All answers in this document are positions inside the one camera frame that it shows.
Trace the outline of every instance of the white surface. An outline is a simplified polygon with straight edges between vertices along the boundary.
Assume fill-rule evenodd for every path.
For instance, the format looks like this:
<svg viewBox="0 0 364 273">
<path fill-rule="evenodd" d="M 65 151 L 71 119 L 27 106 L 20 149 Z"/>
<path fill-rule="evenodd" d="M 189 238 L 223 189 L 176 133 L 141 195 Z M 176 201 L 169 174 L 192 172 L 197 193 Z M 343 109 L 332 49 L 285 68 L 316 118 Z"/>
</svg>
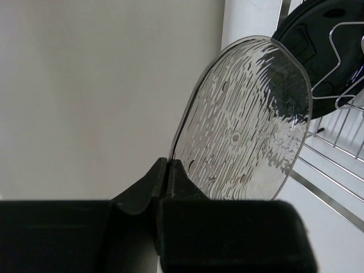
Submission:
<svg viewBox="0 0 364 273">
<path fill-rule="evenodd" d="M 226 0 L 221 48 L 254 35 L 272 36 L 280 0 Z"/>
<path fill-rule="evenodd" d="M 0 3 L 0 194 L 111 198 L 167 156 L 224 2 Z"/>
<path fill-rule="evenodd" d="M 292 203 L 308 230 L 321 273 L 362 273 L 363 234 L 293 179 L 280 199 Z"/>
<path fill-rule="evenodd" d="M 299 1 L 292 1 L 293 6 L 298 4 Z M 226 45 L 245 36 L 271 36 L 275 30 L 279 7 L 280 0 L 227 0 L 222 47 L 224 48 Z M 353 133 L 348 129 L 344 135 L 353 135 Z M 352 159 L 343 156 L 331 147 L 327 147 L 319 140 L 309 139 L 309 142 L 318 150 L 327 152 L 331 158 L 339 163 L 349 166 L 352 171 L 363 173 L 363 164 L 353 162 Z M 307 149 L 303 149 L 301 156 L 315 166 L 323 168 L 351 190 L 364 195 L 363 184 L 355 181 L 333 164 L 326 162 Z M 328 182 L 325 177 L 300 161 L 297 161 L 294 169 L 357 216 L 364 217 L 363 204 L 338 186 Z M 292 179 L 287 181 L 278 198 L 292 203 L 302 216 L 309 231 L 309 238 L 316 253 L 321 273 L 363 271 L 363 233 Z"/>
</svg>

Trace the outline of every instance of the white wall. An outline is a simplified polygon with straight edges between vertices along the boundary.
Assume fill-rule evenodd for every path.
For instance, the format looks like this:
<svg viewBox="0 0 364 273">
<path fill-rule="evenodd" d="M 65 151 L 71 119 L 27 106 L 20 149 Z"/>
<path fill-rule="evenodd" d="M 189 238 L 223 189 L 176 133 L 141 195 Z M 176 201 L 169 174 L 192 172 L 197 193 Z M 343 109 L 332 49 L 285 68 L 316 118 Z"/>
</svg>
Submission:
<svg viewBox="0 0 364 273">
<path fill-rule="evenodd" d="M 221 0 L 1 1 L 1 197 L 136 182 L 168 155 L 223 15 Z"/>
</svg>

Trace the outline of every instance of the wire rack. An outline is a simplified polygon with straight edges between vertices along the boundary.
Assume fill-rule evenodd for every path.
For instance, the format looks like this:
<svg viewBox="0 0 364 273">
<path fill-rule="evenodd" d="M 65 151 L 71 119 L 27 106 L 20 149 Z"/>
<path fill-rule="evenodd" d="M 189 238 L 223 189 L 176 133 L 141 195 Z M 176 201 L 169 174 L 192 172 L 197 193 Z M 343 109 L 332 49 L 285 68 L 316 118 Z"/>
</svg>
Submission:
<svg viewBox="0 0 364 273">
<path fill-rule="evenodd" d="M 290 8 L 291 0 L 282 0 L 277 26 L 287 17 Z M 335 30 L 358 24 L 364 22 L 341 22 L 332 28 L 328 39 L 338 63 L 312 90 L 341 65 L 341 57 L 332 40 Z M 358 42 L 364 54 L 364 37 Z M 304 148 L 290 175 L 364 232 L 364 92 L 357 96 L 348 94 L 362 80 L 364 76 L 340 96 L 313 97 L 314 100 L 335 98 L 337 110 L 312 121 Z M 350 102 L 339 106 L 340 101 L 348 97 Z"/>
</svg>

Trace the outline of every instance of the clear plastic lid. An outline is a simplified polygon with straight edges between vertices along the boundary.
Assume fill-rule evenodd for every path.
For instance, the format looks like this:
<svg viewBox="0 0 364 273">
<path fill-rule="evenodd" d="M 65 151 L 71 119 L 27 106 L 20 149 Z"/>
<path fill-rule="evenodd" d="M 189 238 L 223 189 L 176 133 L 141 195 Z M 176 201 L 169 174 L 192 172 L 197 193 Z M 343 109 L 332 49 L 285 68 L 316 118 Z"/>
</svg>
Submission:
<svg viewBox="0 0 364 273">
<path fill-rule="evenodd" d="M 311 115 L 300 63 L 271 38 L 244 38 L 201 75 L 170 158 L 212 199 L 270 200 L 297 159 Z"/>
</svg>

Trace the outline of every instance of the black plastic object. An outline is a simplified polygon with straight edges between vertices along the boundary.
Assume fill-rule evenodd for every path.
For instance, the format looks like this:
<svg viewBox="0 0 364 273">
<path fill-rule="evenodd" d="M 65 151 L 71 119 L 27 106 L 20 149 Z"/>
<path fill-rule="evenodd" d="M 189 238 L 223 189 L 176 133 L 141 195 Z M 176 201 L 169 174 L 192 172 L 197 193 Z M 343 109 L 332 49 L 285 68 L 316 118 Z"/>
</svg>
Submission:
<svg viewBox="0 0 364 273">
<path fill-rule="evenodd" d="M 273 38 L 297 58 L 315 86 L 338 64 L 329 41 L 332 28 L 341 22 L 357 21 L 364 21 L 363 0 L 307 0 L 285 19 Z M 313 96 L 339 96 L 364 76 L 363 36 L 364 25 L 337 27 L 332 38 L 341 64 L 313 90 Z M 356 95 L 363 88 L 364 81 L 361 81 L 347 94 Z M 338 105 L 350 100 L 343 98 Z M 313 100 L 312 118 L 334 111 L 335 101 L 335 98 Z"/>
<path fill-rule="evenodd" d="M 0 202 L 0 272 L 317 272 L 277 201 L 211 201 L 160 158 L 110 201 Z"/>
<path fill-rule="evenodd" d="M 317 272 L 304 225 L 285 202 L 166 200 L 161 210 L 165 273 Z"/>
</svg>

